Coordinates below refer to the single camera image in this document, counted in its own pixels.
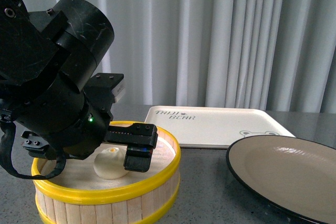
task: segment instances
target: white tray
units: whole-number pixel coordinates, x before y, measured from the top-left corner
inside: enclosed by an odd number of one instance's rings
[[[181,147],[228,148],[247,136],[294,136],[264,111],[253,109],[154,106],[145,122],[171,132]]]

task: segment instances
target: printed logo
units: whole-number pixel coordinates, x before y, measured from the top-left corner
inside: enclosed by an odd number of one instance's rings
[[[177,120],[194,120],[196,118],[196,116],[194,115],[188,115],[187,113],[180,111],[156,110],[155,114],[167,115],[168,119],[177,119]]]

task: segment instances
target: black cable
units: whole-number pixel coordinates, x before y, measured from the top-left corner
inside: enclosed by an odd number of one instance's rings
[[[60,146],[51,146],[56,151],[56,166],[47,175],[24,175],[17,172],[12,164],[12,149],[15,139],[16,126],[13,122],[0,122],[1,130],[4,135],[0,142],[0,165],[11,175],[23,179],[51,179],[59,175],[65,167],[67,161],[65,153]]]

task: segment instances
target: cartoon bear print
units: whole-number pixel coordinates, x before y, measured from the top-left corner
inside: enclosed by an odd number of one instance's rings
[[[274,132],[274,131],[266,131],[266,132],[241,131],[240,134],[243,135],[244,137],[259,136],[259,135],[272,135],[272,136],[278,136],[279,135],[279,133]]]

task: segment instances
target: curtain fold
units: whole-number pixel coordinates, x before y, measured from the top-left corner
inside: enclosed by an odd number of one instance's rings
[[[24,0],[29,11],[58,0]],[[336,0],[87,0],[129,104],[336,113]]]

